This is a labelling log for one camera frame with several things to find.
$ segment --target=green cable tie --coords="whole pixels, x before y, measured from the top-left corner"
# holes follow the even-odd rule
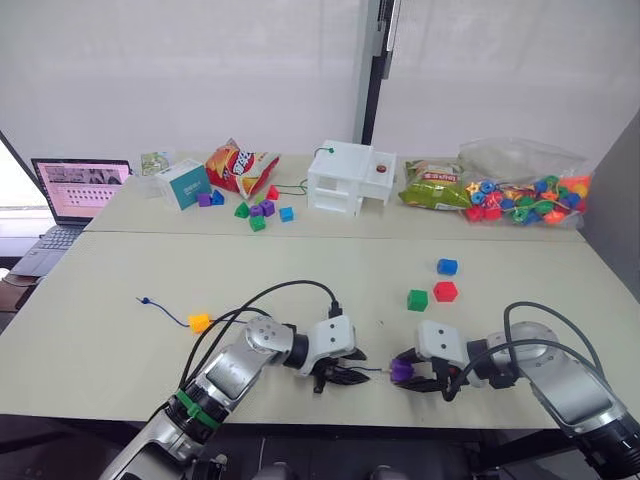
[[[191,400],[189,395],[184,393],[182,390],[178,390],[175,393],[175,397],[180,400],[180,403],[182,403],[182,405],[187,409],[187,415],[189,415],[189,417],[195,418],[214,430],[220,426],[220,422],[216,422],[213,418],[207,415],[207,413],[202,410],[202,407]]]

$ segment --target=laptop screen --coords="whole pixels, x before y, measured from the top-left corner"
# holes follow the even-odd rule
[[[126,160],[32,160],[56,222],[87,224],[129,176]]]

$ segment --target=purple block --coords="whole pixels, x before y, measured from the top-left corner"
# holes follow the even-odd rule
[[[208,193],[199,193],[198,194],[198,205],[201,207],[210,207],[211,206],[211,196]]]
[[[252,216],[252,217],[262,217],[262,216],[264,216],[264,211],[262,210],[262,206],[253,205],[249,209],[249,215]]]
[[[262,207],[262,210],[264,211],[264,216],[265,217],[270,217],[271,215],[276,213],[276,206],[273,204],[273,202],[271,200],[264,200],[264,201],[260,202],[260,206]]]
[[[413,367],[406,360],[391,360],[391,381],[393,383],[406,382],[413,377]]]

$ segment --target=white table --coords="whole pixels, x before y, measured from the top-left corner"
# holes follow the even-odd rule
[[[309,156],[283,156],[266,185],[296,185],[306,177],[310,163]],[[295,221],[282,223],[276,213],[267,219],[267,228],[257,233],[251,231],[247,220],[233,216],[235,208],[242,202],[237,193],[221,190],[226,198],[224,206],[200,208],[194,205],[182,212],[173,211],[162,198],[146,198],[140,179],[130,177],[86,230],[260,237],[584,241],[578,232],[571,229],[470,225],[462,214],[407,207],[397,195],[405,185],[403,161],[399,161],[396,167],[396,177],[387,206],[383,207],[382,201],[366,199],[358,217],[307,209],[305,196],[283,195],[277,202],[277,208],[293,206]]]
[[[453,304],[406,309],[411,288],[431,289],[439,257],[457,258],[461,294]],[[144,420],[176,388],[195,338],[156,308],[220,314],[277,282],[325,282],[357,329],[371,367],[385,367],[413,345],[423,319],[450,323],[470,339],[502,329],[502,310],[529,299],[560,310],[592,340],[616,393],[636,417],[640,307],[582,242],[406,240],[84,233],[0,335],[0,413]],[[259,306],[302,332],[324,318],[328,299],[291,287]],[[586,353],[575,336],[538,312],[517,320],[548,322],[562,342]],[[237,334],[240,327],[232,327]],[[439,394],[392,386],[388,376],[353,387],[329,385],[267,368],[230,422],[419,427],[554,427],[525,381],[495,391],[466,387],[454,403]]]

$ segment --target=laptop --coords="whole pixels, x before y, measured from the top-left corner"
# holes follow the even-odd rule
[[[131,171],[126,160],[33,158],[31,161],[56,225],[22,257],[11,273],[42,277],[120,190]]]

